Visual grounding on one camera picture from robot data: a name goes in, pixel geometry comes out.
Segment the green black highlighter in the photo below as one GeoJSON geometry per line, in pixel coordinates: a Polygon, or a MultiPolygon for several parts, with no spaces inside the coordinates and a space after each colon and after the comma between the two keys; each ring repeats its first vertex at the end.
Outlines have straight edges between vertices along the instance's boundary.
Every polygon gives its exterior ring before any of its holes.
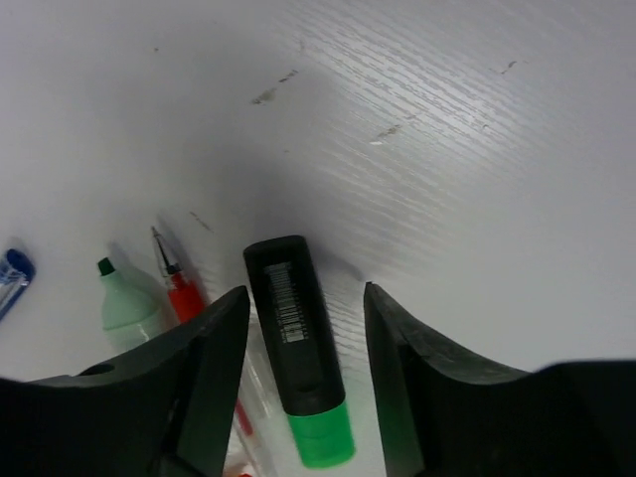
{"type": "Polygon", "coordinates": [[[355,454],[332,327],[307,241],[287,236],[243,251],[256,314],[300,460],[327,469],[355,454]]]}

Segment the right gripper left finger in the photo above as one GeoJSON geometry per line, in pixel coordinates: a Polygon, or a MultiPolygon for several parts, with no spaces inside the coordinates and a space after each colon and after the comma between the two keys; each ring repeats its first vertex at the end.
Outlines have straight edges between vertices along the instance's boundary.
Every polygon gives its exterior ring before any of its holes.
{"type": "Polygon", "coordinates": [[[159,352],[139,355],[144,344],[76,376],[3,380],[2,474],[169,476],[155,466],[174,411],[149,386],[169,381],[159,352]]]}

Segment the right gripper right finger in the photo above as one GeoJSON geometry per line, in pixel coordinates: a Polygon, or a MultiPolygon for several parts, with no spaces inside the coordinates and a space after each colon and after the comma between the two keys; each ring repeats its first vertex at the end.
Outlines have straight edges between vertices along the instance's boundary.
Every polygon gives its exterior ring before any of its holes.
{"type": "Polygon", "coordinates": [[[631,476],[635,364],[524,372],[415,319],[368,283],[365,328],[391,476],[631,476]]]}

